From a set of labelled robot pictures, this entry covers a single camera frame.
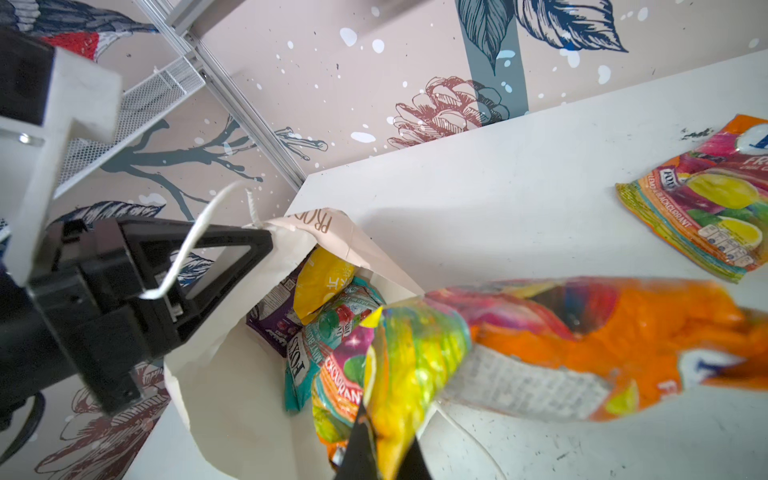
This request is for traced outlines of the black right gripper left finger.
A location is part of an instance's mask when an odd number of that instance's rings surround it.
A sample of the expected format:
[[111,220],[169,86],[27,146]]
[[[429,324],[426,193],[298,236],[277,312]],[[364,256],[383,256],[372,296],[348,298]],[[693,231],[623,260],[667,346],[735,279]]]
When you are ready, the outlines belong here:
[[371,418],[365,406],[361,404],[335,479],[378,480],[379,478],[376,435]]

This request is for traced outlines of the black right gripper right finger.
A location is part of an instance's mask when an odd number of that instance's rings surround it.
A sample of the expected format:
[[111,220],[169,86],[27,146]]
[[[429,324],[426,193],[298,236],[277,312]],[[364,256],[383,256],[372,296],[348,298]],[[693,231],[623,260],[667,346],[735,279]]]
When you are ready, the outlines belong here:
[[397,480],[432,480],[419,441],[415,436],[397,444]]

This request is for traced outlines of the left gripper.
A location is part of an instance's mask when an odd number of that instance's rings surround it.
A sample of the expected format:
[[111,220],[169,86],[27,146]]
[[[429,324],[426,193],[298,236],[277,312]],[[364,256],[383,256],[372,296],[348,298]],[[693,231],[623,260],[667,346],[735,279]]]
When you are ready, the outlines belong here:
[[[24,287],[1,275],[1,415],[78,375],[102,411],[139,400],[134,368],[186,343],[273,249],[263,229],[212,225],[184,256],[192,225],[154,218],[59,221]],[[174,260],[181,271],[156,300]]]

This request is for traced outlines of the printed paper bag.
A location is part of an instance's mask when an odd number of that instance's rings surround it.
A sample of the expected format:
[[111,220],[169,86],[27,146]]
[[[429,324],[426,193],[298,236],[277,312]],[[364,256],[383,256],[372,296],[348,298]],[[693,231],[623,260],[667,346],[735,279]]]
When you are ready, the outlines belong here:
[[248,310],[321,246],[369,272],[385,301],[359,325],[375,333],[360,405],[375,431],[379,479],[396,479],[396,444],[417,438],[481,329],[510,327],[523,300],[498,284],[425,292],[336,207],[272,219],[264,230],[272,251],[164,359],[178,412],[203,457],[231,477],[335,478],[339,466],[331,467],[309,415],[281,403],[286,359],[245,324]]

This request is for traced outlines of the yellow snack packet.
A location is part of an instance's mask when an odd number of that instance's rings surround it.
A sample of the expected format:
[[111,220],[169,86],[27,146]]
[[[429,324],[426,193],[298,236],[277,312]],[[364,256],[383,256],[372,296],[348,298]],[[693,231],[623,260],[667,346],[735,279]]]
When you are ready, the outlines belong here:
[[294,311],[302,325],[308,325],[321,307],[348,286],[357,270],[321,246],[306,258],[298,275],[294,294]]

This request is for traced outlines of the orange candy packet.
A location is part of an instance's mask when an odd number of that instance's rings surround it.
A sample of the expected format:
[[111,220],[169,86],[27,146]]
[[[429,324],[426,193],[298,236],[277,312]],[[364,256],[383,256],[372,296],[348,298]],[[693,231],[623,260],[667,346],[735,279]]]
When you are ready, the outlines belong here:
[[449,287],[379,308],[362,406],[377,474],[399,473],[433,401],[611,421],[701,386],[767,386],[767,316],[720,285],[576,277]]

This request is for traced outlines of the Fox's fruits candy packet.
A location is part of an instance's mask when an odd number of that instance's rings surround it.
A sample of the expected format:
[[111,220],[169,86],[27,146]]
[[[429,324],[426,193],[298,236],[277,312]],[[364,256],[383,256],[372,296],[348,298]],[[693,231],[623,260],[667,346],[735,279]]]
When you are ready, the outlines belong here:
[[767,122],[738,115],[697,148],[616,186],[621,203],[709,273],[739,282],[767,262]]

